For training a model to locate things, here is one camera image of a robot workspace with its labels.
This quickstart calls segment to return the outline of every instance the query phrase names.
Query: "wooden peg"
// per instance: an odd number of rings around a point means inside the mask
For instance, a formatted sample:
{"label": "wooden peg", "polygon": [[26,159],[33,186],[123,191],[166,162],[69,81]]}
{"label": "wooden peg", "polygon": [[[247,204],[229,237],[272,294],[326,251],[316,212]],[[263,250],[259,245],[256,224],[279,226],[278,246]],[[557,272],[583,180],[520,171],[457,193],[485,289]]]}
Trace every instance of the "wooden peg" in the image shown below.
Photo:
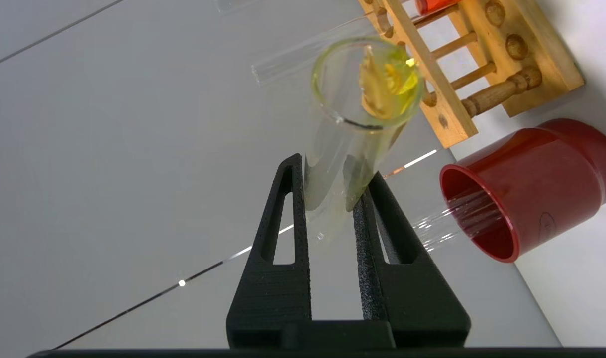
{"label": "wooden peg", "polygon": [[534,67],[527,67],[508,77],[501,84],[483,89],[462,100],[469,116],[473,117],[498,106],[513,95],[524,93],[542,84],[542,73]]}
{"label": "wooden peg", "polygon": [[438,10],[433,14],[429,14],[428,16],[425,16],[425,17],[417,20],[416,22],[414,22],[414,26],[416,26],[417,29],[420,29],[422,27],[429,25],[432,22],[435,22],[435,21],[440,20],[441,18],[444,18],[448,14],[455,13],[456,11],[458,11],[458,4],[455,4],[455,5],[449,6],[449,7],[445,7],[442,10]]}
{"label": "wooden peg", "polygon": [[433,55],[433,58],[440,59],[448,54],[451,54],[451,52],[454,52],[455,50],[463,48],[463,47],[469,45],[469,43],[475,42],[477,40],[478,40],[478,35],[476,35],[476,33],[474,31],[472,31],[472,32],[469,32],[468,34],[462,36],[461,38],[458,38],[455,41],[452,41],[452,42],[444,45],[443,47],[437,48],[431,54]]}
{"label": "wooden peg", "polygon": [[496,64],[487,63],[477,70],[469,72],[459,79],[451,82],[451,86],[453,89],[459,90],[460,88],[463,88],[464,86],[471,84],[492,72],[496,72]]}

